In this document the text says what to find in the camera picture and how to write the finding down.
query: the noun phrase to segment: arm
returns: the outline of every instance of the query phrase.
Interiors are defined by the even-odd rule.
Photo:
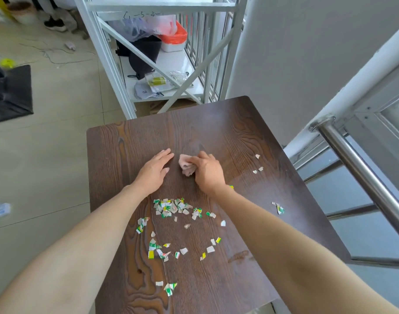
[[[170,149],[158,153],[133,184],[36,257],[0,296],[0,314],[88,313],[129,219],[163,183],[173,156]]]
[[[195,181],[201,190],[230,217],[293,314],[399,314],[328,249],[226,185],[212,154],[200,152],[190,161],[198,167]]]

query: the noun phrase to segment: crumpled cloth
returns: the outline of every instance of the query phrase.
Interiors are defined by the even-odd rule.
[[[181,154],[179,156],[179,165],[182,168],[182,174],[185,174],[185,176],[191,176],[197,169],[194,163],[187,162],[190,158],[191,156],[186,154]]]

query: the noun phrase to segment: left hand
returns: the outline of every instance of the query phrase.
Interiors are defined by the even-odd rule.
[[[145,197],[158,190],[163,184],[163,179],[169,172],[169,168],[163,168],[163,166],[174,156],[171,149],[162,150],[141,168],[133,184],[143,192]]]

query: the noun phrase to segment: stainless steel handrail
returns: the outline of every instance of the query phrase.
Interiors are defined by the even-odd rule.
[[[350,264],[399,269],[399,259],[353,256]]]
[[[333,126],[334,120],[335,117],[328,117],[316,121],[310,125],[309,130],[321,134],[399,234],[399,201]]]
[[[329,213],[326,214],[326,217],[328,218],[328,220],[336,220],[347,217],[365,215],[368,213],[373,213],[375,211],[378,211],[378,207],[375,204],[368,204],[349,209],[344,209],[342,211],[336,211],[334,213]]]
[[[316,173],[312,174],[311,176],[307,177],[304,180],[304,183],[308,184],[312,181],[315,181],[316,179],[321,178],[322,176],[329,174],[330,172],[333,172],[334,170],[338,169],[339,167],[342,167],[343,163],[341,160],[336,160],[332,163],[330,163],[328,166],[325,166],[321,170],[317,171]]]

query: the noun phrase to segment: right hand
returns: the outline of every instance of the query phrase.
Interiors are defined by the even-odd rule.
[[[195,181],[208,196],[212,196],[220,187],[225,187],[223,168],[212,154],[201,151],[197,157],[191,157],[187,162],[198,167],[195,170]]]

